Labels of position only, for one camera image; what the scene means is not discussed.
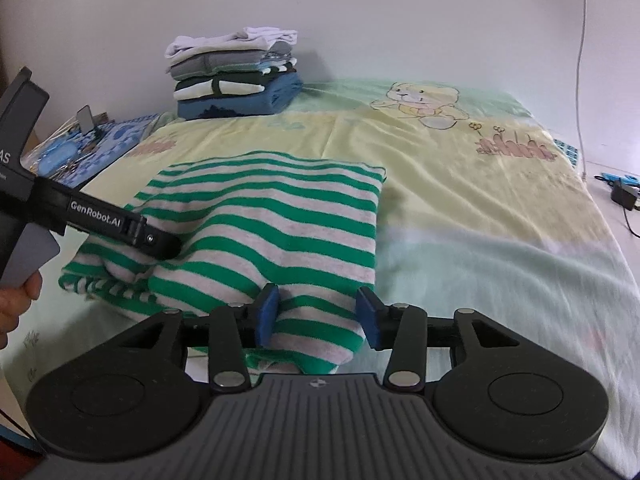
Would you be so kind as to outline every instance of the white wall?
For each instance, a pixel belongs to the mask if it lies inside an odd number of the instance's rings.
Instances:
[[[307,81],[357,76],[497,88],[571,141],[581,9],[581,0],[0,0],[0,47],[10,76],[26,64],[51,94],[40,132],[86,103],[114,118],[173,106],[162,54],[178,34],[277,25],[299,30]],[[590,13],[585,64],[594,68],[584,75],[583,107],[593,126],[584,130],[588,154],[598,155],[604,132],[628,137],[638,129],[640,106],[631,111],[630,102],[640,96],[633,52],[640,0],[593,0]],[[620,31],[624,39],[611,39]]]

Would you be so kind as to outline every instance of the gray ribbed surface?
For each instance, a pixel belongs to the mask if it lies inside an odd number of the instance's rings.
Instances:
[[[188,436],[115,464],[50,457],[26,480],[613,480],[593,456],[522,465],[484,457],[443,431],[415,396],[370,375],[266,376],[216,400]]]

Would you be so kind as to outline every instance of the white cable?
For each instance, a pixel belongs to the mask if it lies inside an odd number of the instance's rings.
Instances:
[[[580,129],[580,66],[582,65],[582,50],[584,48],[584,34],[587,29],[587,0],[582,0],[582,31],[580,34],[580,49],[578,49],[578,61],[575,65],[575,126],[578,129],[578,141],[580,142],[580,154],[582,156],[582,181],[587,182],[587,162],[584,158],[584,143]]]

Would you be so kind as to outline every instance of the cartoon bear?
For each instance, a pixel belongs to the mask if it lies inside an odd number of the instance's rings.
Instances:
[[[389,99],[373,101],[371,107],[397,119],[417,118],[429,128],[446,130],[457,121],[469,118],[454,106],[458,95],[459,92],[450,87],[394,83],[386,93]]]

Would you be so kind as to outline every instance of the black circular disc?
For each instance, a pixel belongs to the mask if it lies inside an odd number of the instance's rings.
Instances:
[[[200,408],[191,378],[148,349],[107,348],[44,376],[26,415],[45,446],[89,462],[151,452],[177,438]]]
[[[461,439],[521,460],[591,449],[609,410],[593,376],[550,352],[521,348],[468,358],[438,382],[433,405]]]

